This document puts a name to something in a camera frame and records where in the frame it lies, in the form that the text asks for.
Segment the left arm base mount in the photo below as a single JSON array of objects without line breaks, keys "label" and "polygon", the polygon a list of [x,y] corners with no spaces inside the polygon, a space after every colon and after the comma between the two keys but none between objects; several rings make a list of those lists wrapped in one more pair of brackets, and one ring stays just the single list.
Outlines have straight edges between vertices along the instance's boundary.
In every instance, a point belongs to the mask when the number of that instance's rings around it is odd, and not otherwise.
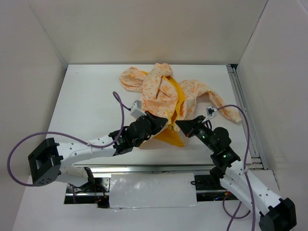
[{"label": "left arm base mount", "polygon": [[111,174],[95,177],[94,184],[87,189],[81,189],[70,184],[67,185],[65,191],[65,205],[96,205],[98,208],[110,208],[109,192],[110,192]]}]

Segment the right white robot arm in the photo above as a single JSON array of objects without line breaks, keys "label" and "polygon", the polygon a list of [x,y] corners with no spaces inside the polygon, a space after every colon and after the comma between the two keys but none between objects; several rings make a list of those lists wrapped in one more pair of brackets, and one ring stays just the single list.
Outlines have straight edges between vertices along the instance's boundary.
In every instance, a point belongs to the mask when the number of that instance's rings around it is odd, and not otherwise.
[{"label": "right white robot arm", "polygon": [[216,189],[225,188],[252,213],[252,228],[263,231],[290,231],[297,225],[295,204],[281,198],[257,178],[230,147],[231,139],[225,128],[211,130],[204,117],[178,120],[177,126],[186,137],[197,137],[211,151],[215,167],[210,171],[210,183]]}]

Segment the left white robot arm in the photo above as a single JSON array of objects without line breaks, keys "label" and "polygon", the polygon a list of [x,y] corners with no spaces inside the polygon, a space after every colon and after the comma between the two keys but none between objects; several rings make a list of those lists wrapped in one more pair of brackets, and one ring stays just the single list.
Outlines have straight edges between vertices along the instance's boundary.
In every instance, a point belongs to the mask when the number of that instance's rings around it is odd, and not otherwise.
[{"label": "left white robot arm", "polygon": [[122,131],[86,143],[57,143],[48,138],[28,156],[33,186],[40,187],[54,181],[69,183],[90,192],[95,180],[88,167],[75,167],[80,161],[98,157],[113,157],[129,153],[163,130],[168,119],[146,111]]}]

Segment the yellow and patterned jacket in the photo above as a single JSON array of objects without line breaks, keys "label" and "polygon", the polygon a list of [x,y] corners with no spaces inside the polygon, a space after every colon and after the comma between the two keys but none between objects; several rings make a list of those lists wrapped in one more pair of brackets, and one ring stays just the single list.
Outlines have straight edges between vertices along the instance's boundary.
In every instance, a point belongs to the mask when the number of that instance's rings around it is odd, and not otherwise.
[{"label": "yellow and patterned jacket", "polygon": [[[143,111],[168,119],[163,130],[154,138],[171,145],[186,145],[188,139],[175,121],[193,119],[196,100],[204,94],[208,95],[215,107],[222,109],[221,113],[227,119],[234,123],[241,121],[239,112],[225,108],[223,99],[203,82],[194,79],[177,82],[172,77],[169,64],[155,64],[150,72],[130,67],[120,75],[119,80],[124,89],[141,94]],[[174,124],[174,132],[171,131],[171,124]]]}]

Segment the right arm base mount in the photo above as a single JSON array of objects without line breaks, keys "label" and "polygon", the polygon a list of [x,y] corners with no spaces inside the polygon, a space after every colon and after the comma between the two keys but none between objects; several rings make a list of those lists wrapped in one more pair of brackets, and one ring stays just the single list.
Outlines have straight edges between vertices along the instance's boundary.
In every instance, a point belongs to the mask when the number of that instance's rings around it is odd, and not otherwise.
[{"label": "right arm base mount", "polygon": [[198,202],[222,201],[226,196],[228,196],[227,200],[237,200],[211,175],[195,175],[191,185],[196,189],[196,200]]}]

